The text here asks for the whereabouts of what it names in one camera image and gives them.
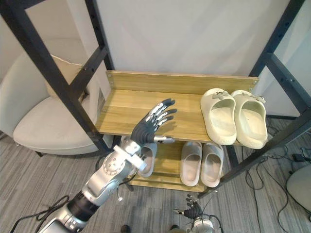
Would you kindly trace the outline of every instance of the gray carpet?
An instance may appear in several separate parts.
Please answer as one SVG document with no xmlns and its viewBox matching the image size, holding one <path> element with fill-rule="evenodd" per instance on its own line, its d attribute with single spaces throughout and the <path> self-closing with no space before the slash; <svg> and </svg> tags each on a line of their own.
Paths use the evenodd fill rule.
<svg viewBox="0 0 311 233">
<path fill-rule="evenodd" d="M 273 126 L 283 128 L 289 121 L 273 120 Z M 289 154 L 300 153 L 300 147 L 311 147 L 311 137 L 304 134 L 288 144 Z M 241 159 L 241 147 L 236 147 Z M 274 153 L 284 154 L 283 149 Z M 23 146 L 16 146 L 9 137 L 0 141 L 0 232 L 8 233 L 14 222 L 24 215 L 45 209 L 63 195 L 72 198 L 94 172 L 97 160 L 96 153 L 89 156 L 59 157 L 38 155 Z M 228 170 L 228 159 L 225 159 L 224 172 Z M 306 163 L 294 163 L 294 169 Z M 261 232 L 282 233 L 277 223 L 277 212 L 285 203 L 285 194 L 267 175 L 263 167 L 282 184 L 285 184 L 291 170 L 291 161 L 287 159 L 269 159 L 259 167 L 265 187 L 256 191 L 259 206 Z M 254 168 L 251 169 L 255 186 L 260 185 Z M 124 185 L 120 187 L 122 202 L 117 195 L 112 196 L 91 218 L 83 232 L 112 233 L 120 232 L 123 224 L 128 224 L 134 233 L 165 233 L 171 225 L 177 224 L 187 228 L 190 221 L 173 213 L 174 208 L 186 209 L 187 192 L 166 189 L 155 189 L 135 186 L 129 192 Z M 245 174 L 241 174 L 200 200 L 204 205 L 212 197 L 206 213 L 217 215 L 226 233 L 257 233 L 254 195 L 245 183 Z M 280 215 L 280 221 L 291 233 L 311 232 L 308 215 L 292 199 Z M 218 224 L 213 221 L 216 232 Z M 30 233 L 35 230 L 34 219 L 22 221 L 17 233 Z"/>
</svg>

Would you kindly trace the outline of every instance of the white slide sandal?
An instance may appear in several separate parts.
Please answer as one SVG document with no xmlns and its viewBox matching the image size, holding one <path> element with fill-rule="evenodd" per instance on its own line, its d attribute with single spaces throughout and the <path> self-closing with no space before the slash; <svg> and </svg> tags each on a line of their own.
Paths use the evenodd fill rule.
<svg viewBox="0 0 311 233">
<path fill-rule="evenodd" d="M 249 148 L 262 148 L 268 138 L 265 100 L 243 90 L 234 91 L 231 96 L 236 102 L 234 121 L 237 140 Z"/>
<path fill-rule="evenodd" d="M 202 159 L 202 145 L 199 142 L 186 142 L 181 152 L 180 179 L 187 186 L 199 182 Z"/>
<path fill-rule="evenodd" d="M 237 138 L 233 114 L 234 99 L 228 92 L 213 88 L 201 98 L 201 111 L 205 128 L 212 141 L 220 145 L 231 145 Z"/>
<path fill-rule="evenodd" d="M 220 182 L 224 164 L 224 150 L 221 145 L 206 143 L 203 145 L 201 181 L 208 187 L 216 187 Z"/>
<path fill-rule="evenodd" d="M 154 171 L 155 158 L 156 158 L 157 144 L 147 143 L 140 151 L 140 154 L 145 156 L 144 162 L 147 164 L 143 171 L 138 171 L 138 174 L 142 177 L 151 176 Z"/>
</svg>

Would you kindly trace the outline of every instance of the white armchair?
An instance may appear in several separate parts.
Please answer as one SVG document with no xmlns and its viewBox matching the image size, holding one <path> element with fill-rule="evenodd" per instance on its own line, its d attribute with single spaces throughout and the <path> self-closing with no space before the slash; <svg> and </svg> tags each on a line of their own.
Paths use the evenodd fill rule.
<svg viewBox="0 0 311 233">
<path fill-rule="evenodd" d="M 72 63 L 87 60 L 79 40 L 45 42 L 49 52 Z M 96 78 L 89 82 L 82 106 L 96 122 L 104 98 Z M 44 78 L 26 53 L 13 63 L 0 90 L 0 130 L 30 149 L 50 154 L 83 154 L 97 147 L 65 105 L 49 96 Z M 105 139 L 111 144 L 111 137 Z"/>
</svg>

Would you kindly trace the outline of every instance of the beige pillow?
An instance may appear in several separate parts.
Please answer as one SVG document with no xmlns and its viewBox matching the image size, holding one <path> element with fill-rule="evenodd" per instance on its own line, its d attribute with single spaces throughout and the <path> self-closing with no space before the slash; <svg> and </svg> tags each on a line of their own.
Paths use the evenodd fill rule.
<svg viewBox="0 0 311 233">
<path fill-rule="evenodd" d="M 51 56 L 53 60 L 55 61 L 59 70 L 62 72 L 67 83 L 70 84 L 74 80 L 74 78 L 77 76 L 77 74 L 80 72 L 80 70 L 82 69 L 82 65 L 70 63 L 52 54 Z M 58 95 L 54 92 L 53 88 L 49 85 L 49 83 L 46 80 L 45 80 L 45 85 L 46 85 L 48 94 L 53 98 L 59 99 Z M 83 92 L 81 96 L 79 97 L 80 102 L 82 102 L 84 95 L 85 95 L 85 92 Z"/>
</svg>

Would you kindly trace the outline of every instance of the metal rack post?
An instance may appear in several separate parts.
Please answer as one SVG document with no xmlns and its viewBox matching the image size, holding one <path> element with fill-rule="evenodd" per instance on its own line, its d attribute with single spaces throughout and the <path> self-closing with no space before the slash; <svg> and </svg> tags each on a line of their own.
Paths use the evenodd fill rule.
<svg viewBox="0 0 311 233">
<path fill-rule="evenodd" d="M 102 60 L 104 60 L 107 69 L 114 69 L 96 1 L 86 0 L 86 6 L 99 46 L 70 85 L 58 69 L 25 11 L 25 9 L 43 1 L 44 0 L 1 0 L 0 14 L 41 74 L 51 85 L 60 100 L 68 108 L 96 147 L 103 152 L 110 151 L 111 149 L 108 148 L 103 140 L 103 135 L 97 131 L 81 103 L 78 101 L 80 94 L 85 90 Z"/>
<path fill-rule="evenodd" d="M 263 148 L 256 150 L 241 163 L 237 163 L 238 159 L 233 146 L 227 146 L 228 157 L 232 169 L 220 179 L 220 183 L 217 187 L 206 188 L 204 192 L 198 195 L 198 198 L 204 197 L 226 182 L 240 175 L 242 172 L 250 169 L 262 159 L 264 153 L 267 151 L 276 147 L 285 146 L 287 143 L 293 141 L 311 128 L 311 97 L 274 54 L 277 46 L 281 42 L 284 34 L 287 32 L 303 3 L 304 0 L 290 0 L 267 45 L 249 74 L 249 76 L 257 77 L 260 75 L 263 68 L 267 66 L 300 112 L 300 116 L 295 118 L 286 129 L 275 135 Z"/>
</svg>

